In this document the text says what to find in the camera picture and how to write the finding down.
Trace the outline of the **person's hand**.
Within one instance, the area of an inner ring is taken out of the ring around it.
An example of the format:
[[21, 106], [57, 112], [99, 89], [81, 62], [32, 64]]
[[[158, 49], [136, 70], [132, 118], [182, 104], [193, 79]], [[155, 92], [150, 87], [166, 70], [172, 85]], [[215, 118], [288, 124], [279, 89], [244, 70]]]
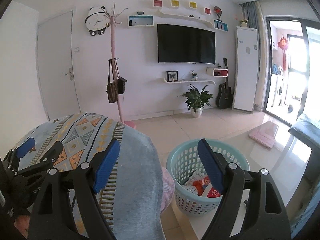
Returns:
[[16, 218], [14, 226], [25, 237], [28, 238], [30, 216], [20, 215]]

